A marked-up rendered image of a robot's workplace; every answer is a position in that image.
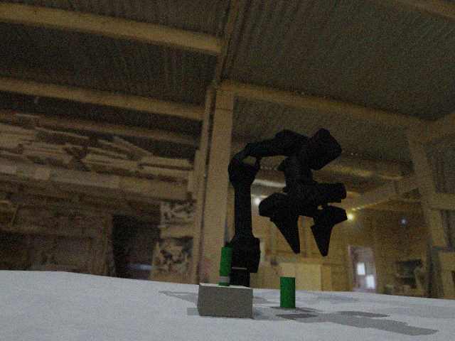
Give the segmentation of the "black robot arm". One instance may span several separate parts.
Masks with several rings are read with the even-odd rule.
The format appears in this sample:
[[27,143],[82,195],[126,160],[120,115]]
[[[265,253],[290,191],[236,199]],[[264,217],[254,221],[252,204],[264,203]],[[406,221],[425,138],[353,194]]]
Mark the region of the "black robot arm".
[[[276,133],[273,139],[248,143],[233,156],[227,169],[229,181],[235,189],[235,235],[229,243],[232,248],[230,285],[249,288],[250,273],[257,273],[259,266],[260,240],[252,233],[250,186],[260,169],[261,158],[288,156],[278,167],[278,171],[285,173],[286,179],[298,174],[312,177],[311,169],[320,170],[341,155],[341,151],[341,146],[330,135],[329,130],[321,128],[308,139],[307,136],[283,129]],[[254,165],[242,161],[248,156],[256,158]],[[301,196],[309,199],[301,201],[301,205],[308,204],[308,201],[321,202],[322,208],[326,208],[327,203],[341,203],[341,200],[346,198],[347,191],[342,183],[307,186],[302,182],[299,197]]]

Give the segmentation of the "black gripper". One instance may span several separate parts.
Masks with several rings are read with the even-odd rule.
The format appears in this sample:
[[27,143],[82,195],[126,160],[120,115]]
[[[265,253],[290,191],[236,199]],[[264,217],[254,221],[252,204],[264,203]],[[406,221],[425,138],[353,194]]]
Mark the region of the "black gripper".
[[320,254],[327,256],[331,230],[335,224],[348,219],[346,211],[332,205],[319,210],[318,206],[323,204],[321,202],[308,201],[308,204],[301,205],[301,201],[309,200],[302,196],[299,197],[302,182],[307,186],[318,184],[318,181],[313,180],[308,174],[298,174],[287,178],[286,186],[283,188],[283,193],[287,193],[287,195],[274,192],[263,199],[259,204],[259,215],[271,218],[270,220],[283,234],[295,254],[300,253],[299,215],[312,217],[315,225],[310,228],[314,239]]

